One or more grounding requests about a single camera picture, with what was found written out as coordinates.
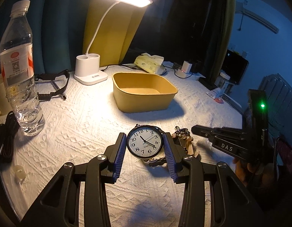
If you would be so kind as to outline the person's right hand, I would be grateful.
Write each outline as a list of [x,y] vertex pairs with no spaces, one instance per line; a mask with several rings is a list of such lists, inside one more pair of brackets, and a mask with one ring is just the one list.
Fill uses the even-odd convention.
[[257,166],[239,158],[233,159],[235,174],[246,187],[269,187],[278,179],[278,169],[273,163]]

